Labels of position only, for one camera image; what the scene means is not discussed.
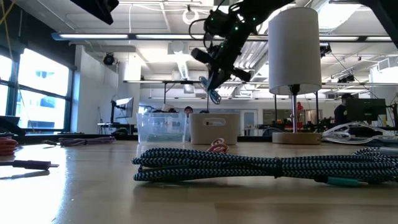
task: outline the beige box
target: beige box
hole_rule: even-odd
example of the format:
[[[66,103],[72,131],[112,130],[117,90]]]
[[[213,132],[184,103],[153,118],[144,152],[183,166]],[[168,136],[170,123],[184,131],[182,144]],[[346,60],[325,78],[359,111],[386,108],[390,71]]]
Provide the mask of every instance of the beige box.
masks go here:
[[[217,138],[229,145],[238,141],[238,114],[190,114],[189,120],[192,144],[211,144]]]

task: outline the wooden lamp base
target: wooden lamp base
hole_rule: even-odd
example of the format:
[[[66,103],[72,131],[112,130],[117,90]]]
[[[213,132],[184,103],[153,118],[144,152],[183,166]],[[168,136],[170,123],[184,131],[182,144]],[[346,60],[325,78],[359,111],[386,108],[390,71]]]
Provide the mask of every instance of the wooden lamp base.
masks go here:
[[[276,144],[321,144],[318,133],[272,133],[272,143]]]

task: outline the white lampshade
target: white lampshade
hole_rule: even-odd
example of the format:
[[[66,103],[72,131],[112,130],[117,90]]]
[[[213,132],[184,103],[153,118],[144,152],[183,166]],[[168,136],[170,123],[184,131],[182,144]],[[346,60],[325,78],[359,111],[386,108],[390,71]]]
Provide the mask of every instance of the white lampshade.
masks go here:
[[[299,84],[300,94],[322,87],[318,14],[307,7],[281,12],[269,23],[269,91],[291,95],[289,85]]]

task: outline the blue and black braided cable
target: blue and black braided cable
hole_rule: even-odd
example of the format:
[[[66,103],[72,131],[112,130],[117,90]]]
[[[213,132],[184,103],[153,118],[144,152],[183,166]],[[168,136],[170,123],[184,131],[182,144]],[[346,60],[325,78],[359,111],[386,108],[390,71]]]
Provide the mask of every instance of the blue and black braided cable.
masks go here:
[[[203,85],[203,89],[209,94],[210,99],[216,105],[221,103],[221,96],[216,90],[207,90],[208,80],[205,77],[199,77],[200,83]]]
[[[398,157],[385,156],[379,148],[361,149],[351,156],[287,158],[155,148],[133,159],[132,163],[141,165],[139,173],[134,175],[134,180],[138,181],[173,182],[239,176],[294,177],[317,182],[349,179],[369,184],[398,180]]]

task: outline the clear plastic bin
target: clear plastic bin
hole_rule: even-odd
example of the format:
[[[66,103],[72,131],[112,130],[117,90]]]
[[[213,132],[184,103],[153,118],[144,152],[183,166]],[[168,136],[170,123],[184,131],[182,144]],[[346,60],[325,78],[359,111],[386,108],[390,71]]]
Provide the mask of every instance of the clear plastic bin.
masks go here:
[[[187,116],[180,113],[137,114],[139,143],[189,141]]]

